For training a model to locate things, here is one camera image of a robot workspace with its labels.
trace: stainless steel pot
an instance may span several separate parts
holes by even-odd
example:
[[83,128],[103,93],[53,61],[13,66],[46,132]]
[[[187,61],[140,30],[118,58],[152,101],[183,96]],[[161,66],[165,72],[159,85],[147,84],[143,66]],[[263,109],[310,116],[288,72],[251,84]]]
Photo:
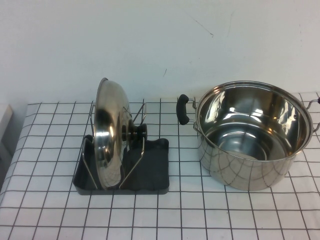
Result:
[[[193,102],[195,120],[186,113]],[[176,114],[181,125],[193,121],[199,133],[199,158],[212,177],[246,191],[262,190],[288,173],[296,155],[309,143],[313,122],[290,93],[255,81],[234,81],[209,90],[196,107],[181,95]]]

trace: pot handle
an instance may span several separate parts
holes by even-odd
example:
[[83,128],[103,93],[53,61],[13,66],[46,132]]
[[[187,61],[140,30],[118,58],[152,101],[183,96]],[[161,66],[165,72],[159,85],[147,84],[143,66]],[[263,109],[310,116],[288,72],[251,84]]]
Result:
[[178,121],[181,125],[186,125],[190,118],[187,116],[187,109],[186,105],[189,102],[189,97],[187,97],[185,94],[181,94],[178,98],[178,101],[176,103],[176,116],[178,118]]
[[[308,110],[310,107],[311,107],[311,104],[312,103],[315,103],[317,102],[318,104],[320,104],[320,97],[318,99],[315,99],[315,100],[311,100],[308,104],[308,106],[306,107],[306,109]],[[318,125],[316,126],[316,128],[313,130],[313,132],[315,133],[316,131],[318,131],[320,128],[320,122],[318,123]]]

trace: white wall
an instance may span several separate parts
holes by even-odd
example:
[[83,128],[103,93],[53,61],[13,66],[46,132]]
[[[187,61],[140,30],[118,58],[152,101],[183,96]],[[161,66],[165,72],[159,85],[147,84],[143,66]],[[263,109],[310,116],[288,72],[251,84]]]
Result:
[[94,99],[103,77],[130,100],[235,80],[320,90],[320,1],[1,1],[0,102],[16,126],[27,103]]

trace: white object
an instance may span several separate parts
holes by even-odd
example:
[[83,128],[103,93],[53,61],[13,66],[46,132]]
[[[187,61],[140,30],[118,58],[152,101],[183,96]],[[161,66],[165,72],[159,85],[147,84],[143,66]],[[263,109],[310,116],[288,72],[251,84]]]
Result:
[[0,104],[0,182],[9,168],[12,156],[2,143],[2,137],[7,129],[13,112],[8,104]]

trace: white grid tablecloth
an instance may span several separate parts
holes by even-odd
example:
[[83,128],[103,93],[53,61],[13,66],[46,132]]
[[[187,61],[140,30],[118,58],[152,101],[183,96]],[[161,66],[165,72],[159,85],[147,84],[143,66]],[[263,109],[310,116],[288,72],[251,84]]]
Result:
[[[296,94],[304,103],[317,93]],[[92,103],[30,104],[0,193],[1,240],[320,239],[320,137],[272,188],[240,191],[201,167],[197,133],[176,99],[145,100],[148,139],[169,140],[169,192],[81,196],[72,184]],[[136,113],[141,103],[131,103]],[[195,112],[188,103],[191,119]],[[320,106],[310,109],[320,122]]]

